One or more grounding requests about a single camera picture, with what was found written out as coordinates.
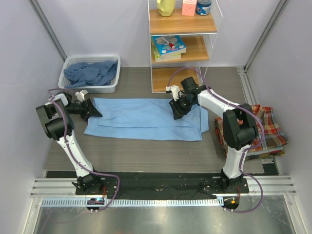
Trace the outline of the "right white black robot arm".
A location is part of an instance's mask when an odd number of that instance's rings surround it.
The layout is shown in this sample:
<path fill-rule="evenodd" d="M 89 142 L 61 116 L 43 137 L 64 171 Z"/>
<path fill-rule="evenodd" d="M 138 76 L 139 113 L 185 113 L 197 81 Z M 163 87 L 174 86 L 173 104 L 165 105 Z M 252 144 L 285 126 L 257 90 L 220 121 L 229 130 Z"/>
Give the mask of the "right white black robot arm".
<path fill-rule="evenodd" d="M 239 105 L 224 99 L 209 87 L 199 86 L 193 77 L 177 85 L 167 86 L 166 93 L 172 94 L 169 102 L 174 119 L 183 118 L 194 105 L 209 109 L 221 117 L 223 136 L 228 146 L 226 162 L 220 173 L 220 187 L 223 191 L 233 192 L 243 183 L 243 165 L 246 153 L 258 137 L 258 128 L 248 104 Z"/>

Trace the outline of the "dark blue checked shirt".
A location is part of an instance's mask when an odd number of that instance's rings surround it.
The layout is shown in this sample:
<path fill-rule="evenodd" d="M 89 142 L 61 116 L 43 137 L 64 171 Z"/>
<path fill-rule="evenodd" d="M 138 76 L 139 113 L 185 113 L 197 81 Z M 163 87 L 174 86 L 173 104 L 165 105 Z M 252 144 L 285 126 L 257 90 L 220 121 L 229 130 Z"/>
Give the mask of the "dark blue checked shirt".
<path fill-rule="evenodd" d="M 64 75 L 69 81 L 65 88 L 109 85 L 116 77 L 117 65 L 117 60 L 71 64 L 64 70 Z"/>

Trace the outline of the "green book underneath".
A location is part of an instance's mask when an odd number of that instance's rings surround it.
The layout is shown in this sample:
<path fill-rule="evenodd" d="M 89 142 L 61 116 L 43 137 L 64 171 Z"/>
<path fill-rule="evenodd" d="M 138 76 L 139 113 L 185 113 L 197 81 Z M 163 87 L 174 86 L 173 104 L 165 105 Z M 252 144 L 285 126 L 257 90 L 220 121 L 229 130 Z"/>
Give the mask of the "green book underneath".
<path fill-rule="evenodd" d="M 181 59 L 181 54 L 176 54 L 176 55 L 172 55 L 172 56 L 168 56 L 168 57 L 163 58 L 160 55 L 159 50 L 157 49 L 157 47 L 153 43 L 152 43 L 152 49 L 153 49 L 153 55 L 152 55 L 152 61 L 153 62 L 165 62 L 165 61 Z"/>

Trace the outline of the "pink box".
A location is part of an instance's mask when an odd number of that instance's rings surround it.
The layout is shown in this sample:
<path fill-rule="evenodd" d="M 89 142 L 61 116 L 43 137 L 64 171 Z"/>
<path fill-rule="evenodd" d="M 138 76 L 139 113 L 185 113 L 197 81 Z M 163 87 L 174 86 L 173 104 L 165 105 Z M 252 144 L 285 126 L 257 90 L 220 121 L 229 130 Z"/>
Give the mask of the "pink box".
<path fill-rule="evenodd" d="M 196 10 L 197 0 L 183 0 L 182 1 L 182 15 L 194 16 Z"/>

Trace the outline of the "red white marker pen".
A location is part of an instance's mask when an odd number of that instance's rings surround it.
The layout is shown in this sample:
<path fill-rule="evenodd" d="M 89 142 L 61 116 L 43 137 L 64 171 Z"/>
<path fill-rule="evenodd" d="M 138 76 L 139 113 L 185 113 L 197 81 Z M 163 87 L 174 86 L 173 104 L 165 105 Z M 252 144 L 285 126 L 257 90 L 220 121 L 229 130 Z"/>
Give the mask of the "red white marker pen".
<path fill-rule="evenodd" d="M 162 39 L 169 45 L 170 48 L 175 49 L 174 44 L 172 44 L 171 42 L 169 42 L 165 37 L 162 37 Z"/>

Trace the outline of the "white plastic basket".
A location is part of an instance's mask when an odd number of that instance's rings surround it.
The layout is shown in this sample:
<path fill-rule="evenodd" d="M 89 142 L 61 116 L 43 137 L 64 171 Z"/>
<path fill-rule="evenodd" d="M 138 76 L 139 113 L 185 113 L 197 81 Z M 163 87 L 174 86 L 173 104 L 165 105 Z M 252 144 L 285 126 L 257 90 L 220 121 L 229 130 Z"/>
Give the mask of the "white plastic basket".
<path fill-rule="evenodd" d="M 68 57 L 62 67 L 58 87 L 85 89 L 89 93 L 113 93 L 121 68 L 118 55 L 80 55 Z"/>

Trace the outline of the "yellow bottle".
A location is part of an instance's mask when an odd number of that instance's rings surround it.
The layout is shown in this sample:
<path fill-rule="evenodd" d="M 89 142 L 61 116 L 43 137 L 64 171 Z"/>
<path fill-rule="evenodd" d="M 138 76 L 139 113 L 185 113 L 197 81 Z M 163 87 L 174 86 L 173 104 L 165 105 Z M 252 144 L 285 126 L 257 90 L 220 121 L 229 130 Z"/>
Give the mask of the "yellow bottle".
<path fill-rule="evenodd" d="M 156 1 L 156 7 L 158 9 L 158 12 L 163 17 L 169 17 L 174 9 L 175 9 L 175 0 L 157 0 Z"/>

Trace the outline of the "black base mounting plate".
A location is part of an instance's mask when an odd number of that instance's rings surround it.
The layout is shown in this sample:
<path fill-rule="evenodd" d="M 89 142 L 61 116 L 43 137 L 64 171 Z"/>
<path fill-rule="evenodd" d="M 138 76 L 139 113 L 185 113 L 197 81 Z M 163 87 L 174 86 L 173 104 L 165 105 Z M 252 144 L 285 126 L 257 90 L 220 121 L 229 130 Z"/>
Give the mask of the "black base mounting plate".
<path fill-rule="evenodd" d="M 183 200 L 209 199 L 216 194 L 247 194 L 247 180 L 224 190 L 219 174 L 111 172 L 120 178 L 117 199 Z"/>

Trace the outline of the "red plaid folded shirt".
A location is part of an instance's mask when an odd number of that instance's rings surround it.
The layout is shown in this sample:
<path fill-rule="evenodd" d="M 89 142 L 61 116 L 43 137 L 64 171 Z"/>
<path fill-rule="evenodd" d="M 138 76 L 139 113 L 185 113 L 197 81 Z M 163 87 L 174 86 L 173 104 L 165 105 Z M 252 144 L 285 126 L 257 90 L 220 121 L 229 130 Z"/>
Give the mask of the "red plaid folded shirt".
<path fill-rule="evenodd" d="M 288 138 L 282 132 L 280 126 L 276 122 L 273 115 L 272 107 L 262 107 L 261 105 L 252 105 L 253 113 L 260 119 L 264 128 L 264 140 L 261 146 L 251 149 L 247 152 L 245 160 L 253 160 L 258 158 L 268 158 L 272 156 L 278 156 L 284 154 L 283 147 L 289 143 Z M 260 141 L 261 129 L 258 123 L 259 137 L 254 140 L 252 146 L 256 145 Z M 223 120 L 221 117 L 214 119 L 215 132 L 218 136 L 219 143 L 227 155 L 228 145 L 224 140 L 223 135 Z"/>

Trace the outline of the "light blue long sleeve shirt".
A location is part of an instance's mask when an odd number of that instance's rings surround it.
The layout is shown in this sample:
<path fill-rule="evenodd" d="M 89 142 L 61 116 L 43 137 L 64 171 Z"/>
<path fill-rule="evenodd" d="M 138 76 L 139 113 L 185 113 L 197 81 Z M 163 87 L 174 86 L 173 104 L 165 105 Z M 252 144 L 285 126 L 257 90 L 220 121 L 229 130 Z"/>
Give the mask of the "light blue long sleeve shirt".
<path fill-rule="evenodd" d="M 193 106 L 181 119 L 174 119 L 169 99 L 95 98 L 102 117 L 90 117 L 84 134 L 140 140 L 201 141 L 209 130 L 208 112 Z"/>

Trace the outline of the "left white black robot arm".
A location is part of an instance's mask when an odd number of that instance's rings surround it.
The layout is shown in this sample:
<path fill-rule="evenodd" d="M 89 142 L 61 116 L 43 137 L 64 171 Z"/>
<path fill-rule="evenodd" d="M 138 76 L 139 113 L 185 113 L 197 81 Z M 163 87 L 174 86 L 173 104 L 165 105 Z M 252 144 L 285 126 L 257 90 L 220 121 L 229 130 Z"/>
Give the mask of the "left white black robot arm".
<path fill-rule="evenodd" d="M 59 92 L 50 100 L 36 108 L 42 128 L 48 138 L 53 139 L 70 159 L 77 176 L 73 183 L 77 190 L 86 193 L 100 194 L 104 183 L 90 161 L 80 148 L 71 114 L 79 115 L 87 121 L 90 117 L 101 117 L 102 114 L 94 107 L 89 98 L 85 98 L 87 91 L 76 92 L 76 100 L 67 92 Z"/>

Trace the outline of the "blue tin can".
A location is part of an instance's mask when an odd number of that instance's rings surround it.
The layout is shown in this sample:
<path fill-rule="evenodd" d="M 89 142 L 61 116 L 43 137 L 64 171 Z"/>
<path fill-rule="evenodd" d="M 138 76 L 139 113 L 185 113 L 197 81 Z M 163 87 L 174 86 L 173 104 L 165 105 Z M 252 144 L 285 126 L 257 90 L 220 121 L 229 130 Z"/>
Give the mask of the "blue tin can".
<path fill-rule="evenodd" d="M 195 12 L 198 15 L 208 15 L 211 9 L 212 0 L 197 0 Z"/>

